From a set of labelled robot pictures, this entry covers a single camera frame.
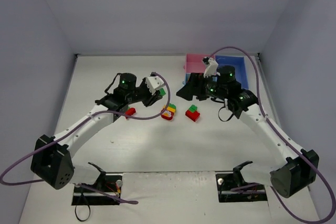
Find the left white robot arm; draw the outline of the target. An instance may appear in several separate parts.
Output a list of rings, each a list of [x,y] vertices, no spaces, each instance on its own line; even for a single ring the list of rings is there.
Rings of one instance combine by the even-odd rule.
[[[30,169],[54,189],[66,184],[102,183],[105,171],[93,162],[75,164],[75,154],[99,131],[124,116],[129,105],[141,102],[148,107],[163,97],[165,82],[154,73],[143,78],[139,86],[134,74],[120,73],[118,77],[118,86],[112,92],[105,89],[104,97],[96,100],[77,123],[55,136],[43,135],[36,141]]]

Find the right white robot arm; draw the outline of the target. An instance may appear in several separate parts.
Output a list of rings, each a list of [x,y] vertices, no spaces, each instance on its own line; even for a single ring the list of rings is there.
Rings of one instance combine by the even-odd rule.
[[[220,67],[216,75],[208,77],[203,73],[191,73],[176,95],[187,101],[193,98],[226,101],[225,106],[232,115],[247,125],[271,152],[274,164],[262,166],[246,161],[234,167],[234,179],[238,186],[263,184],[289,198],[315,181],[318,154],[314,150],[306,151],[294,141],[284,143],[288,136],[271,118],[262,114],[258,98],[236,80],[234,67]]]

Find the green square lego brick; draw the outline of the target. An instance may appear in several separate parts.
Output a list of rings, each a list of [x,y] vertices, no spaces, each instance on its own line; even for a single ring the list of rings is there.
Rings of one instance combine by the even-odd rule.
[[[159,90],[159,92],[160,92],[160,95],[161,95],[161,96],[165,96],[165,95],[166,95],[166,92],[165,92],[165,90],[164,90],[163,88],[161,88],[161,89]]]

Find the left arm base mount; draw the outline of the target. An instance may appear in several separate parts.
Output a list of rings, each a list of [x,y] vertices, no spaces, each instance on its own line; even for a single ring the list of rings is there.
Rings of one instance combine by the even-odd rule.
[[[93,186],[89,185],[89,187],[94,188],[95,190],[102,191],[110,196],[119,197],[121,195],[121,188],[116,182],[120,180],[123,181],[122,174],[106,174],[106,182],[102,186]],[[120,203],[110,197],[102,195],[96,191],[92,191],[82,187],[74,187],[71,205],[72,206],[118,206]]]

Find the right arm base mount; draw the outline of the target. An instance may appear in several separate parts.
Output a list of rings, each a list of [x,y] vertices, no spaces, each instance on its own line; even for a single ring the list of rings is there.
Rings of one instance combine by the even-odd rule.
[[[267,201],[264,185],[258,183],[236,183],[233,173],[216,173],[219,203],[244,203]]]

